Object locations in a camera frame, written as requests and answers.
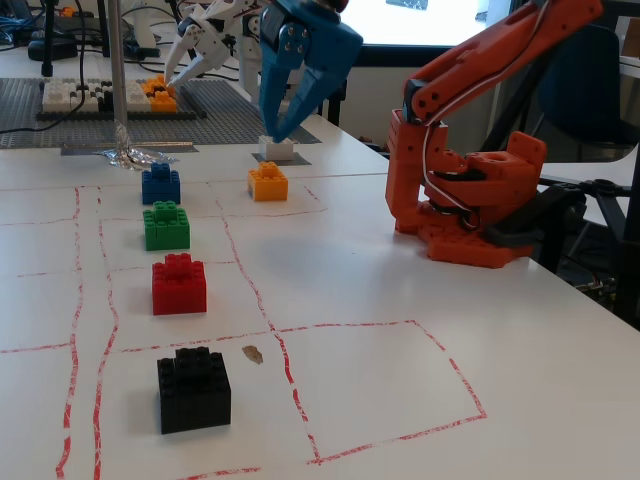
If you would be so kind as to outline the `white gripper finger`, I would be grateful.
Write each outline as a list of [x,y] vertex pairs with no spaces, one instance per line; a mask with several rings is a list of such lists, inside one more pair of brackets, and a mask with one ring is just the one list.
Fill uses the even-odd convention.
[[178,55],[172,59],[169,59],[166,63],[166,85],[167,86],[179,86],[185,82],[196,78],[200,74],[207,73],[216,68],[215,64],[205,59],[202,55],[198,54],[194,60],[183,67],[179,73],[175,72],[175,68],[178,66],[179,61],[183,55]]
[[193,79],[199,75],[199,72],[196,70],[196,60],[192,60],[191,63],[184,67],[178,74],[175,73],[175,69],[187,51],[197,45],[202,35],[202,28],[178,30],[165,62],[165,79]]

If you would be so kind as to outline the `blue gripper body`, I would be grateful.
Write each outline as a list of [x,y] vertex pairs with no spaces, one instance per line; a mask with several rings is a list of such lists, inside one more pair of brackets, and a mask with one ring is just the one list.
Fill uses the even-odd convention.
[[261,14],[262,74],[287,76],[305,66],[321,76],[345,76],[362,37],[341,21],[344,1],[274,1]]

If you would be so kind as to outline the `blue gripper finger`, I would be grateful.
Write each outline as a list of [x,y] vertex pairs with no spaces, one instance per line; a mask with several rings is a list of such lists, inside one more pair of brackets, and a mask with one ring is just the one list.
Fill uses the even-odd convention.
[[262,50],[262,78],[259,106],[266,132],[269,136],[288,136],[296,126],[290,109],[280,115],[280,107],[286,93],[290,74],[298,70],[310,45],[307,28],[298,22],[289,21],[267,29],[261,25],[260,46]]
[[271,131],[273,140],[286,139],[327,97],[340,89],[345,80],[343,71],[307,67],[287,111]]

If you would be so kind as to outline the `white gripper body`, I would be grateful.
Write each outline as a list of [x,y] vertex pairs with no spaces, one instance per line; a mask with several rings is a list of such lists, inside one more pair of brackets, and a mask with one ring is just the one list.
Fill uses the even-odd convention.
[[179,30],[202,28],[203,35],[193,49],[194,60],[198,54],[212,61],[219,70],[231,56],[231,40],[236,25],[247,15],[261,9],[260,1],[213,1],[207,8],[194,5],[181,21]]

